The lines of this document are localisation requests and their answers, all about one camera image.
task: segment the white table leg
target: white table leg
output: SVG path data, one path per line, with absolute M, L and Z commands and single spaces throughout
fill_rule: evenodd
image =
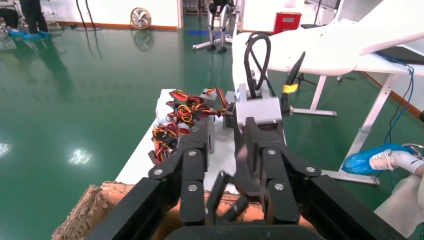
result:
M 399 76 L 396 74 L 390 74 L 388 76 L 387 80 L 385 81 L 383 87 L 380 90 L 380 93 L 377 96 L 377 99 L 372 105 L 372 108 L 369 111 L 368 116 L 365 119 L 365 122 L 363 123 L 362 127 L 359 129 L 355 137 L 355 140 L 350 146 L 350 149 L 347 152 L 347 155 L 344 159 L 346 159 L 352 154 L 358 153 L 361 150 L 365 140 L 368 137 L 368 134 L 371 132 L 371 127 L 373 126 L 380 111 L 382 110 L 387 98 L 390 95 L 390 92 L 392 91 L 392 87 L 395 85 L 398 77 Z M 341 163 L 341 166 L 338 171 L 323 170 L 321 174 L 328 175 L 331 178 L 339 179 L 339 180 L 346 180 L 346 181 L 365 183 L 365 184 L 375 184 L 375 185 L 380 184 L 380 181 L 374 176 L 350 174 L 343 171 L 342 170 L 343 162 Z
M 316 86 L 315 95 L 313 95 L 312 104 L 310 109 L 295 108 L 295 114 L 312 114 L 312 115 L 324 115 L 324 116 L 337 116 L 335 111 L 323 111 L 317 110 L 318 102 L 320 101 L 321 93 L 323 92 L 324 85 L 326 83 L 327 76 L 320 76 L 318 85 Z

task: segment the yellow tape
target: yellow tape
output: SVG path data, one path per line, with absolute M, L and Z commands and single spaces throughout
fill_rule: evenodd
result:
M 299 88 L 298 83 L 295 83 L 292 85 L 284 85 L 282 87 L 282 92 L 285 94 L 292 94 L 292 93 L 295 93 L 298 90 L 298 88 Z

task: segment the person's leg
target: person's leg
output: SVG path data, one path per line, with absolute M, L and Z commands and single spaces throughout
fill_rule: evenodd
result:
M 420 184 L 421 179 L 415 175 L 402 179 L 392 195 L 374 211 L 405 238 L 424 222 L 424 211 L 419 204 Z
M 371 157 L 369 165 L 374 170 L 393 170 L 400 167 L 420 178 L 424 174 L 424 161 L 406 151 L 385 150 Z
M 6 22 L 6 26 L 12 29 L 18 28 L 19 16 L 15 10 L 0 8 L 0 17 L 3 17 L 4 21 Z
M 22 14 L 25 17 L 25 21 L 28 24 L 29 34 L 37 34 L 37 5 L 34 4 L 34 0 L 21 0 L 20 7 Z
M 25 34 L 24 31 L 18 30 L 19 15 L 15 10 L 0 8 L 0 17 L 3 17 L 6 22 L 6 26 L 10 27 L 10 29 L 7 30 L 9 35 L 22 36 Z
M 38 22 L 38 28 L 39 28 L 40 32 L 47 33 L 49 30 L 47 28 L 46 19 L 44 18 L 44 15 L 41 11 L 40 0 L 36 0 L 36 2 L 34 4 L 36 4 L 36 8 L 37 8 L 35 20 Z

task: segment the electric fan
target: electric fan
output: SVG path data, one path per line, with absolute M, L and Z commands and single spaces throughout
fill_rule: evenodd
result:
M 145 29 L 150 26 L 152 17 L 150 12 L 142 7 L 136 7 L 131 11 L 131 24 L 137 29 Z

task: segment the black pants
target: black pants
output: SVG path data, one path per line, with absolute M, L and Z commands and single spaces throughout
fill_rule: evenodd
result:
M 28 23 L 30 34 L 38 33 L 37 24 L 40 31 L 48 31 L 46 20 L 41 12 L 40 0 L 21 0 L 20 7 L 22 8 L 26 23 Z
M 0 18 L 4 19 L 6 26 L 11 27 L 12 29 L 18 28 L 19 16 L 15 10 L 0 8 Z

